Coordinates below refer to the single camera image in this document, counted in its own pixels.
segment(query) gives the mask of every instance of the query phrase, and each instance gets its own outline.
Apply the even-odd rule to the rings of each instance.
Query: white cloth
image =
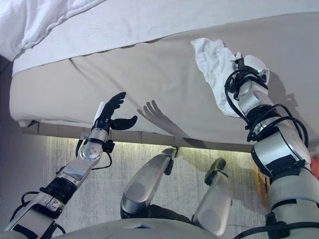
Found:
[[[14,61],[13,74],[179,32],[316,11],[318,0],[107,0],[56,26]]]
[[[241,53],[233,54],[221,40],[211,41],[206,38],[193,40],[195,49],[195,59],[199,70],[204,74],[206,82],[210,85],[218,108],[226,116],[239,117],[229,106],[225,95],[225,83],[227,78],[237,70],[235,60],[241,57]],[[267,71],[267,81],[269,80],[269,70],[266,65],[257,57],[247,55],[244,57],[245,65],[256,70]],[[234,105],[238,108],[238,103],[230,97]]]
[[[0,55],[13,61],[55,26],[104,0],[1,0]]]

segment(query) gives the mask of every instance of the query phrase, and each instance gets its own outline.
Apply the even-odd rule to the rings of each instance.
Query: black cable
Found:
[[[29,202],[31,202],[31,201],[27,201],[27,202],[25,202],[24,204],[21,204],[19,207],[17,207],[17,208],[15,209],[15,211],[12,213],[12,216],[11,216],[9,222],[11,222],[11,221],[13,220],[13,218],[16,216],[16,214],[18,213],[18,211],[19,211],[21,208],[25,207]]]
[[[256,233],[272,232],[272,231],[281,231],[281,230],[292,230],[299,228],[319,228],[319,223],[313,222],[300,222],[300,223],[291,223],[287,225],[271,225],[265,227],[258,227],[248,229],[240,234],[238,234],[234,239],[241,239]]]
[[[276,104],[276,105],[273,105],[271,106],[266,112],[264,112],[262,115],[260,115],[256,120],[255,122],[252,124],[252,126],[249,127],[250,131],[248,133],[248,136],[247,136],[247,141],[250,142],[252,140],[252,134],[253,134],[253,130],[254,128],[256,127],[257,124],[259,124],[261,121],[265,120],[264,117],[270,112],[272,111],[274,108],[277,108],[277,107],[282,107],[286,113],[290,116],[290,117],[293,117],[292,114],[290,113],[290,111],[288,110],[288,108],[282,104]],[[298,127],[298,125],[296,124],[295,121],[293,121],[294,123],[294,126],[296,127],[297,129],[297,132],[298,132],[298,135],[301,139],[303,139],[303,136],[300,132],[300,129]]]
[[[291,116],[284,116],[284,117],[281,117],[280,119],[277,119],[277,120],[271,122],[257,136],[262,137],[264,132],[266,132],[267,130],[269,130],[270,128],[274,127],[276,124],[278,124],[284,120],[291,120],[291,121],[298,123],[298,125],[301,127],[301,129],[303,130],[303,133],[304,133],[305,146],[308,147],[308,133],[307,133],[306,127],[304,126],[304,124],[301,121],[299,121],[298,119],[291,117]]]
[[[56,226],[62,231],[63,234],[66,234],[65,229],[61,225],[57,223]]]
[[[236,82],[234,82],[233,76],[234,76],[235,74],[238,74],[238,73],[241,73],[241,72],[246,72],[246,73],[249,73],[249,74],[255,76],[256,79],[252,79],[252,81],[255,81],[255,82],[258,83],[259,85],[263,86],[265,89],[268,89],[268,88],[267,88],[267,85],[266,85],[265,83],[263,83],[263,80],[261,79],[261,77],[260,77],[258,74],[256,74],[256,73],[253,72],[253,71],[247,70],[247,69],[240,69],[240,70],[234,71],[232,74],[230,74],[230,76],[229,76],[229,77],[227,78],[227,80],[226,80],[226,83],[225,83],[224,88],[225,88],[225,94],[226,94],[227,102],[229,103],[229,105],[230,105],[230,107],[232,108],[232,110],[233,110],[236,114],[238,114],[238,115],[240,116],[240,118],[242,118],[242,119],[247,123],[247,127],[250,129],[250,130],[249,130],[249,133],[248,133],[248,136],[247,136],[247,141],[249,142],[249,141],[252,140],[252,134],[253,134],[254,128],[256,127],[257,124],[259,124],[261,121],[264,120],[263,118],[264,118],[270,111],[272,111],[272,110],[273,110],[274,108],[276,108],[276,107],[282,107],[282,108],[286,111],[286,113],[288,114],[288,117],[282,117],[282,118],[284,118],[284,119],[281,118],[282,120],[278,119],[278,120],[273,121],[273,122],[270,123],[268,126],[266,126],[257,136],[260,137],[261,135],[265,134],[267,130],[269,130],[270,128],[274,127],[275,124],[277,124],[277,123],[279,123],[279,122],[281,122],[281,121],[291,120],[291,121],[293,122],[293,124],[294,124],[294,126],[295,126],[295,128],[296,128],[296,130],[297,130],[297,132],[298,132],[298,135],[299,135],[299,137],[300,137],[301,139],[303,139],[303,137],[302,137],[302,134],[301,134],[301,131],[300,131],[299,126],[300,126],[301,129],[303,130],[303,134],[304,134],[304,139],[303,139],[303,140],[304,140],[305,146],[308,147],[308,133],[307,133],[306,127],[304,126],[304,124],[303,124],[301,121],[299,121],[298,119],[294,118],[294,117],[292,116],[292,114],[290,113],[290,111],[288,110],[288,108],[285,107],[285,106],[282,105],[282,104],[277,104],[277,105],[274,105],[274,106],[272,106],[271,108],[269,108],[265,113],[263,113],[261,116],[259,116],[259,117],[255,120],[255,122],[252,124],[252,126],[250,126],[249,120],[248,120],[248,119],[239,111],[239,109],[233,104],[233,102],[231,101],[231,99],[229,98],[229,95],[228,95],[228,93],[229,93],[229,88],[230,88],[230,81],[232,80],[233,83],[236,84]]]
[[[75,157],[78,156],[78,152],[79,152],[79,149],[80,149],[80,147],[81,147],[81,145],[82,145],[82,142],[83,142],[83,140],[82,140],[82,139],[79,139],[79,140],[78,140],[78,143],[76,144]]]
[[[38,194],[38,193],[39,193],[39,192],[34,192],[34,191],[30,191],[30,192],[24,193],[24,194],[22,195],[22,197],[21,197],[21,202],[22,202],[22,204],[25,204],[24,198],[25,198],[26,195],[29,195],[29,194]]]
[[[105,166],[105,167],[92,168],[91,170],[97,170],[97,169],[108,168],[108,167],[110,167],[110,166],[112,165],[112,157],[111,157],[111,155],[110,155],[108,152],[106,152],[106,153],[107,153],[107,155],[109,156],[110,164],[109,164],[108,166]]]

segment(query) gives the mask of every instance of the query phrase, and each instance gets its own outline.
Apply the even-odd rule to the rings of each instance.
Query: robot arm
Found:
[[[112,152],[114,144],[108,139],[110,128],[124,130],[136,123],[137,116],[131,119],[111,119],[114,110],[123,103],[125,95],[125,92],[119,93],[107,103],[100,104],[91,133],[80,153],[60,169],[47,187],[40,188],[40,192],[11,219],[5,231],[16,231],[29,239],[52,237],[57,228],[54,220],[60,216],[75,191],[99,162],[102,153]]]
[[[247,141],[257,141],[251,154],[261,172],[271,178],[271,212],[266,227],[236,238],[264,231],[271,239],[315,239],[319,235],[319,181],[309,170],[307,131],[285,106],[274,105],[269,99],[265,84],[269,70],[259,63],[258,58],[236,60],[238,70],[228,77],[225,93],[229,105],[247,123]],[[234,94],[240,110],[229,93]],[[288,116],[281,116],[277,107],[284,108]]]

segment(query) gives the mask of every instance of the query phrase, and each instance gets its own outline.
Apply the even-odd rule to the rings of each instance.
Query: mattress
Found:
[[[276,16],[34,67],[13,76],[10,113],[17,121],[90,127],[100,101],[125,91],[125,102],[114,118],[137,115],[131,130],[247,143],[243,120],[222,114],[196,66],[190,41],[206,37],[222,39],[230,50],[262,59],[272,71],[270,98],[305,123],[316,147],[318,22],[319,13]],[[156,112],[149,116],[147,110]]]

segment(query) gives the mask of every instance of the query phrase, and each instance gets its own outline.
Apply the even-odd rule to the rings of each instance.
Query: wall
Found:
[[[1,69],[7,64],[1,58]],[[0,230],[21,204],[24,192],[43,186],[44,145],[47,137],[22,134],[9,114],[12,64],[0,74]]]

